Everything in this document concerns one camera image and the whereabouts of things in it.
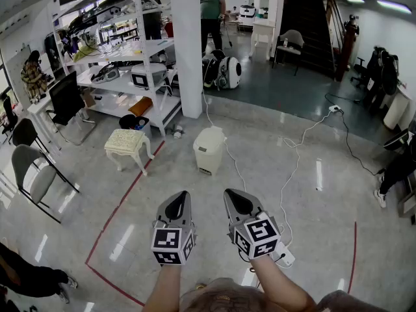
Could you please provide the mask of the white plastic trash bin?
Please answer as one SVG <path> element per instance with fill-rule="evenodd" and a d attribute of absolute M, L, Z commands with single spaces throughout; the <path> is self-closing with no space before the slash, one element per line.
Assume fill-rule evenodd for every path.
<path fill-rule="evenodd" d="M 200 171 L 215 176 L 222 162 L 224 141 L 222 128 L 211 126 L 203 129 L 193 144 L 197 167 Z"/>

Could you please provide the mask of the person's left forearm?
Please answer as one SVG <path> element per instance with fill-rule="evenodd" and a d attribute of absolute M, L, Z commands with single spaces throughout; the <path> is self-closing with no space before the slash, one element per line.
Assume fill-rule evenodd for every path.
<path fill-rule="evenodd" d="M 164 265 L 142 312 L 179 312 L 181 266 Z"/>

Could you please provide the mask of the white desk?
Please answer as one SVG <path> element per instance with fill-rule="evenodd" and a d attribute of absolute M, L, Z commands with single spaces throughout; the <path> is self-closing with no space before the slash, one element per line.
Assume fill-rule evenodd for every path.
<path fill-rule="evenodd" d="M 29 108 L 28 108 L 28 112 L 31 114 L 31 118 L 34 120 L 34 122 L 37 124 L 37 126 L 39 127 L 41 133 L 44 135 L 45 139 L 49 142 L 52 143 L 53 147 L 60 151 L 61 150 L 61 146 L 59 145 L 59 143 L 57 143 L 55 137 L 53 136 L 52 132 L 47 128 L 45 122 L 43 121 L 43 119 L 40 116 L 41 112 L 45 112 L 46 111 L 46 107 L 51 104 L 51 98 L 49 95 L 49 92 L 47 91 L 45 93 L 45 97 L 43 97 L 42 99 L 40 99 L 37 103 L 33 103 Z"/>

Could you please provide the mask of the white service robot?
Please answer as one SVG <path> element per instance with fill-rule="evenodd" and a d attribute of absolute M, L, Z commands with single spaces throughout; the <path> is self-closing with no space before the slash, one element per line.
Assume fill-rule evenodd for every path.
<path fill-rule="evenodd" d="M 255 7 L 253 5 L 241 5 L 239 11 L 239 23 L 243 27 L 253 27 L 255 20 Z"/>

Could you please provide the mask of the black padded chair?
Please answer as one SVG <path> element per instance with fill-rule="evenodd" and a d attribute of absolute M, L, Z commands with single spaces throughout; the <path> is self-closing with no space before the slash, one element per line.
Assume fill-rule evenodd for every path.
<path fill-rule="evenodd" d="M 28 118 L 23 118 L 14 128 L 12 143 L 15 146 L 21 144 L 31 146 L 34 142 L 38 146 L 40 145 L 38 142 L 38 133 L 36 132 L 32 121 Z"/>

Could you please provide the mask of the white round robot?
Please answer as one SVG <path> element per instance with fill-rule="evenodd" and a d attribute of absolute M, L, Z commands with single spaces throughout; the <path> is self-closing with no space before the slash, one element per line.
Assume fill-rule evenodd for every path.
<path fill-rule="evenodd" d="M 202 58 L 203 86 L 219 89 L 234 89 L 239 86 L 242 75 L 240 62 L 215 49 Z"/>

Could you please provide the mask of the person's right forearm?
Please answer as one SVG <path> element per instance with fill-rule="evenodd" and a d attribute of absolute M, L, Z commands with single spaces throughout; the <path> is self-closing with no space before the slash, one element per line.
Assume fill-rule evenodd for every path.
<path fill-rule="evenodd" d="M 312 297 L 291 281 L 268 255 L 252 259 L 251 265 L 267 298 L 286 312 L 316 312 Z"/>

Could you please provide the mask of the black office chair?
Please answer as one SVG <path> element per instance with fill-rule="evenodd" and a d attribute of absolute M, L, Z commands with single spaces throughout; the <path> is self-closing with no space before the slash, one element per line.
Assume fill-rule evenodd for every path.
<path fill-rule="evenodd" d="M 3 92 L 0 95 L 0 100 L 3 103 L 3 108 L 5 110 L 5 120 L 1 124 L 3 127 L 2 134 L 8 136 L 9 133 L 13 132 L 18 122 L 18 117 L 12 109 L 11 99 L 7 92 Z"/>
<path fill-rule="evenodd" d="M 365 61 L 363 58 L 358 57 L 359 64 L 354 64 L 354 71 L 357 73 L 356 77 L 351 77 L 351 82 L 356 82 L 356 88 L 360 88 L 361 86 L 366 86 L 367 80 L 367 68 L 364 67 L 363 62 Z"/>

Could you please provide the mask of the cream ornate stool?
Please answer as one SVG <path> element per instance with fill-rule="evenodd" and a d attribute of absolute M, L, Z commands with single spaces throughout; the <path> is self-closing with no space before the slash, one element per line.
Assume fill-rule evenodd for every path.
<path fill-rule="evenodd" d="M 148 158 L 154 160 L 155 156 L 151 152 L 151 142 L 144 132 L 134 129 L 115 129 L 106 141 L 104 150 L 107 158 L 116 165 L 119 172 L 123 170 L 122 164 L 114 158 L 114 154 L 130 156 L 138 164 L 142 174 L 147 176 L 148 172 L 144 168 L 139 155 L 143 145 L 146 147 Z"/>

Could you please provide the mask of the wooden newel post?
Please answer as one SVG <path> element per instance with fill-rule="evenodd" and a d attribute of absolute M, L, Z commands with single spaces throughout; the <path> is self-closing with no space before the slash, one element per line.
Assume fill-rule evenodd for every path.
<path fill-rule="evenodd" d="M 344 24 L 344 37 L 342 48 L 339 49 L 339 56 L 337 59 L 337 67 L 335 71 L 335 80 L 341 82 L 343 80 L 345 71 L 348 69 L 348 62 L 352 54 L 354 43 L 359 36 L 359 25 L 356 16 L 349 15 L 348 21 Z"/>

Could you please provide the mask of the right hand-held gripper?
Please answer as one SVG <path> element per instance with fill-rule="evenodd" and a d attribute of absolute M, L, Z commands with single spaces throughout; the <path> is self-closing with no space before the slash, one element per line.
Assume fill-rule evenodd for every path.
<path fill-rule="evenodd" d="M 281 235 L 274 217 L 262 211 L 258 198 L 243 190 L 227 188 L 224 204 L 230 239 L 245 257 L 257 259 L 276 251 Z"/>

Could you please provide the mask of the white metal shelf rack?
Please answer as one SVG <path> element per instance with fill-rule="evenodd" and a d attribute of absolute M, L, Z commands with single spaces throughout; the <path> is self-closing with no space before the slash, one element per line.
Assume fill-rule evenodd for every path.
<path fill-rule="evenodd" d="M 105 0 L 76 0 L 53 15 L 53 21 L 78 12 L 79 16 Z M 143 14 L 170 10 L 170 5 L 157 4 L 154 0 L 133 0 L 122 15 L 94 26 L 69 34 L 68 29 L 54 32 L 56 44 L 65 49 L 59 58 L 64 68 L 85 66 L 86 71 L 77 76 L 77 84 L 91 88 L 96 102 L 92 110 L 122 117 L 130 114 L 132 107 L 142 97 L 151 98 L 153 106 L 144 114 L 150 125 L 166 134 L 166 126 L 181 109 L 181 98 L 172 93 L 172 81 L 177 78 L 177 67 L 167 64 L 166 50 L 174 45 L 173 38 L 147 40 Z M 83 46 L 96 48 L 100 53 L 84 57 L 77 62 L 73 55 Z M 101 84 L 90 78 L 103 66 L 117 67 L 120 77 Z"/>

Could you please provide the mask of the yellow-green cloth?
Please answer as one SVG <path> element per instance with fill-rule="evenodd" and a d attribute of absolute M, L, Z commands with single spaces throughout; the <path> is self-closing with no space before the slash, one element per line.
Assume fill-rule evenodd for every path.
<path fill-rule="evenodd" d="M 78 52 L 76 52 L 73 55 L 72 61 L 77 62 L 84 57 L 95 56 L 97 55 L 97 53 L 100 53 L 100 51 L 98 51 L 96 48 L 90 46 L 83 46 L 78 50 Z"/>

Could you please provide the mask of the wooden shelf unit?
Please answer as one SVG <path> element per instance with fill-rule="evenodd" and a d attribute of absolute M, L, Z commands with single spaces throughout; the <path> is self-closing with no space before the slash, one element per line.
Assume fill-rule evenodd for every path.
<path fill-rule="evenodd" d="M 416 226 L 416 172 L 403 180 L 403 186 L 404 195 L 397 204 L 398 215 L 410 219 L 411 225 Z"/>

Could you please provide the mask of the grey padded chair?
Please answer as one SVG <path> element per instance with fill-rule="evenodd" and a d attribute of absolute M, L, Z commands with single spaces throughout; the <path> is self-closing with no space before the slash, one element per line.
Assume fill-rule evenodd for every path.
<path fill-rule="evenodd" d="M 47 164 L 38 170 L 29 190 L 27 190 L 24 187 L 25 177 L 31 166 L 33 166 L 38 159 L 43 159 Z M 20 144 L 19 146 L 16 146 L 13 151 L 11 162 L 18 190 L 39 210 L 58 224 L 61 224 L 60 220 L 41 207 L 41 205 L 43 205 L 46 208 L 49 208 L 49 206 L 42 201 L 44 196 L 47 194 L 57 176 L 59 176 L 63 182 L 69 184 L 69 186 L 77 193 L 80 193 L 79 189 L 75 187 L 52 163 L 47 155 L 39 149 L 32 148 L 25 144 Z"/>

